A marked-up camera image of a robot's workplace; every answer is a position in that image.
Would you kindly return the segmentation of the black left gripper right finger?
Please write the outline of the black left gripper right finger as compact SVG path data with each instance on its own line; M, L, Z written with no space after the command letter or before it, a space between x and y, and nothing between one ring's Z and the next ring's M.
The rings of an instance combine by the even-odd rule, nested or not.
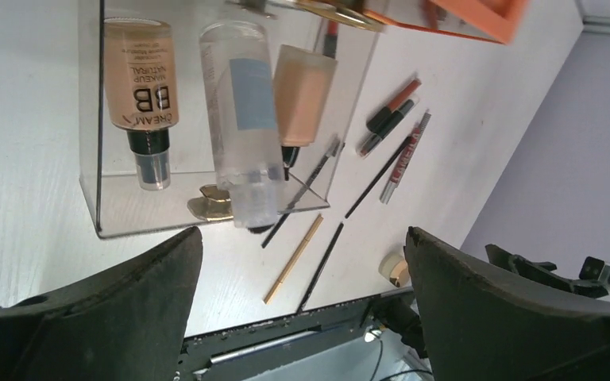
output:
M525 279L419 227L405 257L437 380L610 380L610 302Z

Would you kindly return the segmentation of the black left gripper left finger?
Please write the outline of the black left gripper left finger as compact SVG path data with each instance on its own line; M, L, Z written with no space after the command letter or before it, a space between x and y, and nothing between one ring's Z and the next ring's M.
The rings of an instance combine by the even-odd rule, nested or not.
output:
M134 258L0 307L0 380L171 380L203 261L189 228Z

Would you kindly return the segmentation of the gold lid cream jar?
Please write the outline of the gold lid cream jar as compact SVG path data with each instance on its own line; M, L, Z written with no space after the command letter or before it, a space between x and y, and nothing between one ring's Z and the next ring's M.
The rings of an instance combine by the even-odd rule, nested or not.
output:
M410 283L407 261L400 252L386 255L378 267L378 272L394 287L405 287Z

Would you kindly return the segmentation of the orange yellow blue drawer box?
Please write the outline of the orange yellow blue drawer box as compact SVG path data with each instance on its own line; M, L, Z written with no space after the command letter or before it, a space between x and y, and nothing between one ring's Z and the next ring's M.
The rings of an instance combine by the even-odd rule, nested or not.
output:
M506 44L523 1L80 1L79 181L124 237L327 208L377 39Z

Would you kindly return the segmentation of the beige foundation tube black cap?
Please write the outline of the beige foundation tube black cap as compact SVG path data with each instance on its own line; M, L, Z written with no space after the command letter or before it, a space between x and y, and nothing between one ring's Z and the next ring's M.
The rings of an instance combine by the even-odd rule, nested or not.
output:
M125 131L138 182L170 185L169 130L180 120L172 27L138 17L103 23L104 90L111 123Z

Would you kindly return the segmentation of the clear plastic tube blue label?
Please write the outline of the clear plastic tube blue label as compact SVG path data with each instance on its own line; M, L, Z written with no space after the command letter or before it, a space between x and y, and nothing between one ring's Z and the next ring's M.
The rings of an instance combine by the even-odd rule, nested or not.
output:
M272 225L285 186L266 31L221 20L199 37L216 184L238 228Z

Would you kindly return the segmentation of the square foundation bottle black cap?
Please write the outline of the square foundation bottle black cap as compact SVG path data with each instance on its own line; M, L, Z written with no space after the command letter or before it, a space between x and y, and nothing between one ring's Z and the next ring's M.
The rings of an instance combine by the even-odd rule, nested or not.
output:
M329 56L280 46L273 90L285 179L300 149L316 140L337 65Z

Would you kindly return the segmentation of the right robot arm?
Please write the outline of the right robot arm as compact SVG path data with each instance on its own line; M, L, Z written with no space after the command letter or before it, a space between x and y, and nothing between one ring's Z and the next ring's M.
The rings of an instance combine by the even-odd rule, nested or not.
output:
M494 244L487 244L488 261L497 267L542 285L587 298L603 298L610 295L610 263L587 256L577 279L557 275L557 265L552 262L533 262L512 254Z

